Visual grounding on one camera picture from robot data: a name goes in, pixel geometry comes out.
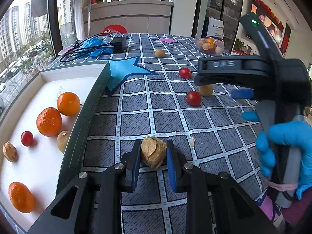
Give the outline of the blue gloved right hand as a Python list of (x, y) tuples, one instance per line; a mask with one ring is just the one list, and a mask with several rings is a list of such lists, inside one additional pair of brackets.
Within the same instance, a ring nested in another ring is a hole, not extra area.
[(271, 186), (302, 200), (311, 188), (311, 126), (305, 121), (274, 124), (260, 132), (256, 149)]

